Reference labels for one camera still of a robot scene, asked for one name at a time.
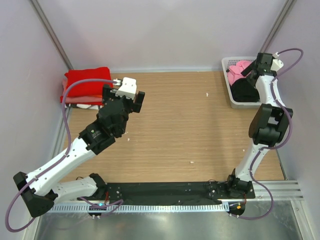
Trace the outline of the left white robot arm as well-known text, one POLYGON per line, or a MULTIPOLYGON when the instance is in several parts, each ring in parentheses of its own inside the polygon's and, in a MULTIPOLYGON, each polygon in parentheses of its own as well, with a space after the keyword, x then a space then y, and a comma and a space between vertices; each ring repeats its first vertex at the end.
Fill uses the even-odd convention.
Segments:
POLYGON ((47 213, 55 204, 81 197, 101 200, 106 184, 97 174, 70 182, 61 179, 76 167, 90 160, 115 143, 126 132, 130 113, 139 113, 145 94, 137 91, 136 80, 116 80, 115 87, 105 84, 102 104, 96 120, 89 124, 67 149, 38 169, 18 172, 13 180, 31 217, 47 213))

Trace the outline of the folded shirt stack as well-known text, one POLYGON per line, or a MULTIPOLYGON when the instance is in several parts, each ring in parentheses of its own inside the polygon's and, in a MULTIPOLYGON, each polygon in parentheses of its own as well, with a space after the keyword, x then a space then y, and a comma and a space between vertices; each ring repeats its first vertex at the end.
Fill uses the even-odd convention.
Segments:
POLYGON ((69 91, 65 104, 102 106, 102 90, 104 83, 101 81, 81 83, 69 91))

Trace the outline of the pink t-shirt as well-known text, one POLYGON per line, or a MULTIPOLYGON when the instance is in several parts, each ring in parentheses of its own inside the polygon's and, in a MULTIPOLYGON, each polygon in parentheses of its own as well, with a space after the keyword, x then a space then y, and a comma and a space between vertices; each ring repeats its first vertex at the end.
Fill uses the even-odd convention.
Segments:
POLYGON ((228 68, 227 79, 230 86, 232 86, 237 80, 244 78, 244 76, 241 75, 241 72, 251 63, 251 61, 241 60, 228 68))

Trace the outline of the white plastic basket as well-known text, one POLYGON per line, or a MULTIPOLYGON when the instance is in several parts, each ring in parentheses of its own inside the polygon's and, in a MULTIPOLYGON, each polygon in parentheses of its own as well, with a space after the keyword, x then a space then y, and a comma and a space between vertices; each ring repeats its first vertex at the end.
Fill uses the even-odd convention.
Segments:
POLYGON ((231 77, 231 74, 227 72, 230 69, 230 66, 236 66, 238 62, 247 61, 253 62, 256 59, 255 56, 232 56, 232 57, 224 57, 221 60, 222 70, 224 74, 225 84, 228 92, 228 99, 230 102, 230 106, 233 109, 258 109, 261 103, 258 102, 238 102, 234 99, 232 91, 231 91, 231 83, 234 83, 234 77, 231 77))

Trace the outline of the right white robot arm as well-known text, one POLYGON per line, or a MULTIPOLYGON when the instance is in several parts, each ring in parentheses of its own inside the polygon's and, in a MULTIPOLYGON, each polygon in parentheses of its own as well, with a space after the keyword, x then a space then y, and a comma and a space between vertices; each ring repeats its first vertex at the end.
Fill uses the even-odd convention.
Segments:
POLYGON ((291 127, 293 110, 283 103, 278 90, 277 72, 283 62, 276 54, 258 53, 242 74, 259 94, 260 107, 248 130, 249 148, 227 178, 225 192, 230 198, 253 197, 254 174, 269 150, 283 142, 291 127))

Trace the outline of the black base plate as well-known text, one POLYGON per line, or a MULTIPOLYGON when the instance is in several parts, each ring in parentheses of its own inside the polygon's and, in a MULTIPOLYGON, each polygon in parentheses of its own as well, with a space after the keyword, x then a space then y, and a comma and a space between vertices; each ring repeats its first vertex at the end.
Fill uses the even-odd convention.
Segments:
POLYGON ((221 200, 254 199, 252 183, 245 189, 232 188, 229 183, 198 182, 135 182, 107 183, 97 193, 87 196, 89 201, 123 200, 130 206, 201 206, 219 205, 221 200))

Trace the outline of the black t-shirt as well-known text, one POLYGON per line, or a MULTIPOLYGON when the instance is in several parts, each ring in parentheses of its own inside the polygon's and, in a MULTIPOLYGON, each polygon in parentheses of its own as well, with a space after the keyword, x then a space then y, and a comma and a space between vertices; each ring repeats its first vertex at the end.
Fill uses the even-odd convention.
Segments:
POLYGON ((238 103, 257 103, 260 100, 257 89, 245 78, 236 80, 230 90, 233 100, 238 103))

